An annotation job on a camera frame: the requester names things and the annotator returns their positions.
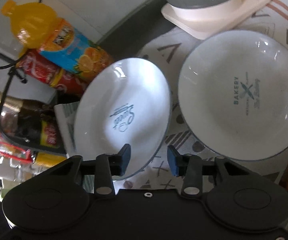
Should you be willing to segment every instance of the white plate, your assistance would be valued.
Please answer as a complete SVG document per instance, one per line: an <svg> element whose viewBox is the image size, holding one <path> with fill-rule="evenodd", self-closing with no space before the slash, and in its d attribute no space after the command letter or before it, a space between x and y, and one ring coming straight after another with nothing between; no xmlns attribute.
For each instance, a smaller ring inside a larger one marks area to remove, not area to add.
<svg viewBox="0 0 288 240"><path fill-rule="evenodd" d="M155 156L171 116L171 94L158 67L141 58L120 60L101 72L79 104L74 139L83 160L131 145L122 177L141 171Z"/></svg>
<svg viewBox="0 0 288 240"><path fill-rule="evenodd" d="M262 33L229 31L186 59L179 103L195 136L237 160L261 160L288 147L288 50Z"/></svg>

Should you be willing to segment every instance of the red package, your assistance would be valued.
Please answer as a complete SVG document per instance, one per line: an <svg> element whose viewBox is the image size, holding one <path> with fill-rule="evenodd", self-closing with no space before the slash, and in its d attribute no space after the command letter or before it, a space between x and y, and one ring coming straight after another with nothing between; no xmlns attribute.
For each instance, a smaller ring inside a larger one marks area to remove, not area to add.
<svg viewBox="0 0 288 240"><path fill-rule="evenodd" d="M67 94L82 96L89 85L89 82L50 62L35 49L30 49L16 66L21 67L27 75Z"/></svg>

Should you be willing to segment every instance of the plate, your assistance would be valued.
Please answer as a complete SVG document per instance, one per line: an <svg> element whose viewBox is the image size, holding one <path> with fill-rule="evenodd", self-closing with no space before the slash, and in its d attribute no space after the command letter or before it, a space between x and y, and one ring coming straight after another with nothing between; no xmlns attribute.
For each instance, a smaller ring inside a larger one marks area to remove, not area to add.
<svg viewBox="0 0 288 240"><path fill-rule="evenodd" d="M171 93L160 69L141 58L120 60L103 70L84 93L74 126L77 154L94 160L131 145L122 177L141 171L159 150L171 116Z"/></svg>
<svg viewBox="0 0 288 240"><path fill-rule="evenodd" d="M184 62L178 95L193 134L218 154L261 160L288 147L288 50L262 33L204 41Z"/></svg>

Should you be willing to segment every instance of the plate logo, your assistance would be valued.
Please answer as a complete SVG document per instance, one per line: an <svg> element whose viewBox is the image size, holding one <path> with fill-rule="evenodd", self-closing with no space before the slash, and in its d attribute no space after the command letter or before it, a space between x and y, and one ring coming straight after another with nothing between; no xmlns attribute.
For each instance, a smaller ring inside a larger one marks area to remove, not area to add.
<svg viewBox="0 0 288 240"><path fill-rule="evenodd" d="M115 109L114 113L109 117L114 117L114 130L125 132L128 126L133 122L135 113L133 112L134 105L128 103Z"/></svg>
<svg viewBox="0 0 288 240"><path fill-rule="evenodd" d="M240 81L234 77L234 105L246 101L245 114L248 116L250 104L253 103L255 109L260 109L260 80L255 79L249 85L248 72L245 73L245 81Z"/></svg>

